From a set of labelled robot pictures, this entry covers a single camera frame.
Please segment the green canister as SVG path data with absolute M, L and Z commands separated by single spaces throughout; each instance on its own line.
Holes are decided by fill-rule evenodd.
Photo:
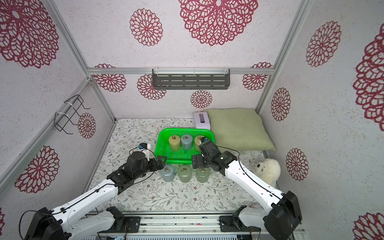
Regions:
M 182 165 L 178 168 L 179 180 L 182 183 L 188 183 L 192 178 L 192 169 L 188 165 Z
M 196 169 L 196 179 L 200 183 L 206 183 L 211 174 L 210 168 Z

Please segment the blue-grey canister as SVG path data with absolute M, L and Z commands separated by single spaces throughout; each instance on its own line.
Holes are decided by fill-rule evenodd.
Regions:
M 160 174 L 164 180 L 164 182 L 172 182 L 175 178 L 175 169 L 172 165 L 166 164 L 162 170 L 160 170 Z

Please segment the green plastic basket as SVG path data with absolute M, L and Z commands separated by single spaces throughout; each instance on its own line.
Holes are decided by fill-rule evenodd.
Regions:
M 173 151 L 170 148 L 169 138 L 172 136 L 191 135 L 192 148 L 188 151 L 180 148 L 178 151 Z M 192 165 L 192 155 L 199 155 L 200 152 L 195 149 L 194 139 L 197 136 L 204 136 L 215 143 L 215 135 L 210 130 L 193 129 L 193 128 L 167 128 L 161 130 L 158 135 L 158 140 L 155 148 L 156 156 L 167 157 L 167 164 L 172 165 Z

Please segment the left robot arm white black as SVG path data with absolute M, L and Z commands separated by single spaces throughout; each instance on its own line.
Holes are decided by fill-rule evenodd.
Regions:
M 85 220 L 82 217 L 136 184 L 137 179 L 148 172 L 162 170 L 167 160 L 165 156 L 148 159 L 143 152 L 133 152 L 123 165 L 88 192 L 52 210 L 42 208 L 34 211 L 26 234 L 20 234 L 20 238 L 22 240 L 75 240 L 89 235 L 92 230 L 109 230 L 115 222 L 119 222 L 120 228 L 124 222 L 124 214 L 115 207 Z

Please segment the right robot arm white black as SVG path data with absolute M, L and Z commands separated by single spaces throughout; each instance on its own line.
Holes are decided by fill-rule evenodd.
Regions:
M 232 215 L 232 226 L 238 231 L 265 228 L 276 240 L 288 240 L 302 222 L 298 197 L 272 187 L 249 171 L 232 153 L 220 152 L 206 137 L 200 140 L 201 154 L 192 156 L 194 169 L 212 168 L 245 189 L 263 208 L 261 211 L 241 206 Z

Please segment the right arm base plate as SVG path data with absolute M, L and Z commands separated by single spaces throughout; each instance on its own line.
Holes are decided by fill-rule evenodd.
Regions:
M 221 232 L 260 232 L 262 229 L 258 227 L 247 227 L 239 218 L 233 216 L 220 216 L 219 225 Z

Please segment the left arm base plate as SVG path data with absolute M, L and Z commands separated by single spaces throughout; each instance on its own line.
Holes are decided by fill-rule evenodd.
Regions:
M 124 217 L 117 219 L 113 226 L 101 234 L 117 234 L 117 233 L 138 233 L 141 223 L 141 217 Z

